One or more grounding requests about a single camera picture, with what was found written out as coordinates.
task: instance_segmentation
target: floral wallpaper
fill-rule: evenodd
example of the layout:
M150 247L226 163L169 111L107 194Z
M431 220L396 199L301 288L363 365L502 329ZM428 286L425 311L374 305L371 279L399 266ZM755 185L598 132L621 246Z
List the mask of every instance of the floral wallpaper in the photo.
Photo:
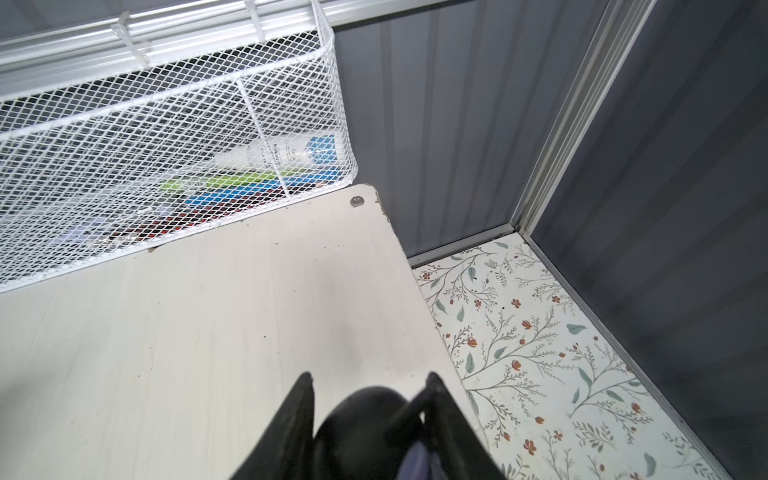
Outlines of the floral wallpaper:
M414 274L508 478L720 479L518 234Z

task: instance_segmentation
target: white table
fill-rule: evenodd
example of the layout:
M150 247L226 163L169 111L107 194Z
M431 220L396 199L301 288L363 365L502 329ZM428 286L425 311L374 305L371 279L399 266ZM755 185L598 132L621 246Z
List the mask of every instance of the white table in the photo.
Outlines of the white table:
M228 478L305 370L315 428L433 370L479 432L373 187L0 295L0 478Z

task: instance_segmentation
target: white mesh basket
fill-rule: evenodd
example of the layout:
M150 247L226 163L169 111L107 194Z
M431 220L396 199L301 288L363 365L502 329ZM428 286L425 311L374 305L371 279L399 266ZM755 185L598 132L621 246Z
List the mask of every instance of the white mesh basket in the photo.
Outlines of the white mesh basket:
M349 185L333 30L0 107L0 291Z

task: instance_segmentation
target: aluminum rail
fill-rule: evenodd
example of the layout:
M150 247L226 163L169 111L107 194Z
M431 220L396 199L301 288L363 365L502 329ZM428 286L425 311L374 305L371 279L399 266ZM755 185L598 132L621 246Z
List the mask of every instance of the aluminum rail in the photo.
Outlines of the aluminum rail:
M439 2L325 0L322 6L330 24L337 26L435 3ZM0 101L236 48L261 38L291 35L313 26L308 0L198 0L12 38L0 41Z

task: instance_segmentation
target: gray corrugated wall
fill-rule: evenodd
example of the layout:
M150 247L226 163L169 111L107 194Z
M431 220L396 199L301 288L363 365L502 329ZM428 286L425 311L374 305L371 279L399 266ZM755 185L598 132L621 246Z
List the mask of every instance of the gray corrugated wall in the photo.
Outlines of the gray corrugated wall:
M734 478L768 472L768 2L668 2L533 233Z
M411 256L509 222L605 0L475 0L336 34L357 181Z

